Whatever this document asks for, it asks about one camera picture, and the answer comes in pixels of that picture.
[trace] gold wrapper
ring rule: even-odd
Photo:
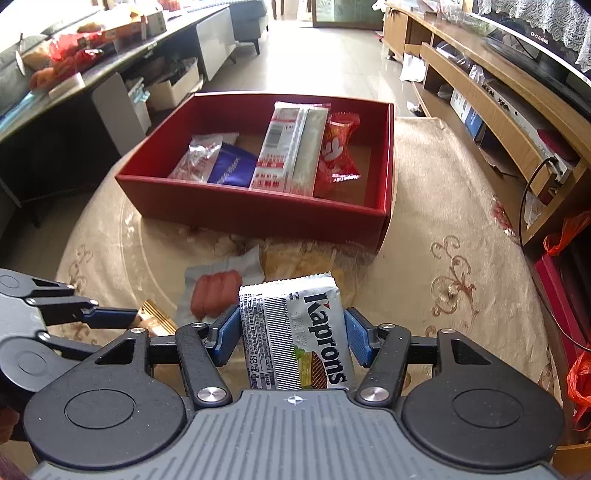
[[[152,300],[146,300],[138,309],[130,328],[145,328],[151,337],[174,335],[178,326],[172,318],[160,310]]]

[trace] white lace cloth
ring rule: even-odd
[[[549,32],[556,41],[579,52],[576,64],[591,69],[591,16],[574,0],[478,0],[480,15],[504,12]]]

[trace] red candy wrapper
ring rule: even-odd
[[[329,116],[316,173],[316,185],[320,193],[328,190],[332,183],[361,176],[347,149],[349,138],[359,123],[356,113],[339,112]]]

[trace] wooden tv stand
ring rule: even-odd
[[[419,101],[428,116],[446,121],[456,135],[470,148],[490,181],[513,226],[517,228],[519,203],[535,168],[543,161],[537,147],[512,120],[509,113],[497,104],[484,89],[450,60],[435,50],[445,41],[478,65],[504,82],[541,113],[578,153],[581,160],[566,182],[560,186],[538,219],[526,230],[522,223],[525,244],[540,244],[543,238],[561,229],[565,216],[575,215],[591,206],[591,124],[564,100],[509,60],[487,49],[480,35],[460,28],[433,14],[410,12],[392,4],[384,21],[384,43],[394,57],[404,53],[419,55],[427,63],[424,82],[414,83]],[[437,96],[442,84],[456,88],[482,117],[488,129],[504,148],[502,152],[484,151],[474,142],[466,126],[451,105]],[[522,178],[500,176],[489,165],[487,155],[509,155]],[[552,186],[554,173],[544,167],[531,185],[532,191],[543,194]]]

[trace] orange plastic bag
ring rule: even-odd
[[[569,398],[576,404],[573,428],[582,432],[591,427],[591,353],[583,352],[576,359],[566,376]]]
[[[562,233],[551,233],[544,238],[544,249],[553,257],[565,249],[571,240],[591,225],[591,210],[586,210],[572,218],[565,218]]]

